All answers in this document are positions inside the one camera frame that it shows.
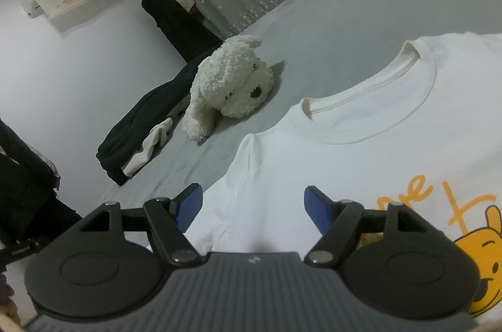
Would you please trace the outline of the white plush dog toy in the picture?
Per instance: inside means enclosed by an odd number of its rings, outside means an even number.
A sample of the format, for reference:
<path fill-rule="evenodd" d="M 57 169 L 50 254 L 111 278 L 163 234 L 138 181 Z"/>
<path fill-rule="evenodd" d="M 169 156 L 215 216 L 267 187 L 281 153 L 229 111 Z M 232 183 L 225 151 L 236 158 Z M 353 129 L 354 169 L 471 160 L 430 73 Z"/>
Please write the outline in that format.
<path fill-rule="evenodd" d="M 258 36 L 232 36 L 198 66 L 182 120 L 190 140 L 204 142 L 218 116 L 243 119 L 267 100 L 274 75 L 255 52 L 261 44 Z"/>

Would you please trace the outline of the black hanging garment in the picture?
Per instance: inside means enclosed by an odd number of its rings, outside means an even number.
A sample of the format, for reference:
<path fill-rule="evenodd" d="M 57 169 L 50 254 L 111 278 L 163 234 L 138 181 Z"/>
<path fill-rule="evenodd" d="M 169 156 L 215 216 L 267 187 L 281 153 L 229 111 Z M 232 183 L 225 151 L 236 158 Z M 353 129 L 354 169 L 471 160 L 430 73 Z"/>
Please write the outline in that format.
<path fill-rule="evenodd" d="M 223 43 L 199 13 L 187 12 L 176 0 L 141 0 L 141 6 L 187 63 Z"/>

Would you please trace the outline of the grey bed sheet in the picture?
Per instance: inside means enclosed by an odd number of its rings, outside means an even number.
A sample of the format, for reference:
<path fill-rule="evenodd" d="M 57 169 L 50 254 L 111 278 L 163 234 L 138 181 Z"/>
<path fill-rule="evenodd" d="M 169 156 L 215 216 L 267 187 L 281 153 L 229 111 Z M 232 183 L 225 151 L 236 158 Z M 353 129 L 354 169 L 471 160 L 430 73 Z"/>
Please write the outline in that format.
<path fill-rule="evenodd" d="M 137 207 L 194 182 L 208 188 L 226 173 L 246 135 L 273 127 L 305 97 L 335 94 L 378 73 L 403 42 L 500 30 L 501 0 L 287 0 L 249 28 L 262 38 L 259 56 L 274 71 L 268 101 L 245 120 L 219 119 L 203 144 L 176 128 L 150 163 L 103 199 Z"/>

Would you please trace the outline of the black and white folded garment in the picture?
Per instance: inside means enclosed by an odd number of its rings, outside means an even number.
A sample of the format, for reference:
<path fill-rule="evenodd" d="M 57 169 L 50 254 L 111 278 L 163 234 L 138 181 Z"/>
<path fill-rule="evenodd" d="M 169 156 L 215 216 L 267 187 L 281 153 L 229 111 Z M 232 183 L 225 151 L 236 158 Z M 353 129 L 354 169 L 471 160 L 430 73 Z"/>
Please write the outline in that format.
<path fill-rule="evenodd" d="M 140 148 L 150 130 L 190 92 L 197 68 L 216 48 L 210 48 L 186 64 L 170 81 L 152 89 L 111 129 L 98 147 L 96 158 L 117 185 L 128 181 L 123 167 Z"/>

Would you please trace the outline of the dark clutter beside bed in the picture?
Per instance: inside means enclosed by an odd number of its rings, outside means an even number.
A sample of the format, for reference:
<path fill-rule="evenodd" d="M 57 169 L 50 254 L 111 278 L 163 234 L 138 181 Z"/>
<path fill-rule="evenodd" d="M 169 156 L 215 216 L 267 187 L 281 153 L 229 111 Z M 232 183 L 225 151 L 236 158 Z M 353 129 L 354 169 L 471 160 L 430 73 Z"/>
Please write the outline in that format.
<path fill-rule="evenodd" d="M 1 124 L 1 266 L 39 252 L 82 217 L 60 200 L 60 176 Z"/>

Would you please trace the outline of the white printed t-shirt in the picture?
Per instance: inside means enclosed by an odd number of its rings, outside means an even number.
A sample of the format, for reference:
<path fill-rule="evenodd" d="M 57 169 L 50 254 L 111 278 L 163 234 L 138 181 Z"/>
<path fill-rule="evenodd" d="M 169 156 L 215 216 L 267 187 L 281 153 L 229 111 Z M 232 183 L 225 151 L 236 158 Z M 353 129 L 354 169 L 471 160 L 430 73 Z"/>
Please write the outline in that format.
<path fill-rule="evenodd" d="M 467 252 L 480 322 L 501 317 L 501 37 L 447 34 L 403 44 L 381 72 L 305 98 L 247 135 L 207 189 L 187 236 L 200 252 L 305 254 L 319 237 L 304 208 L 315 186 L 384 210 L 400 202 Z"/>

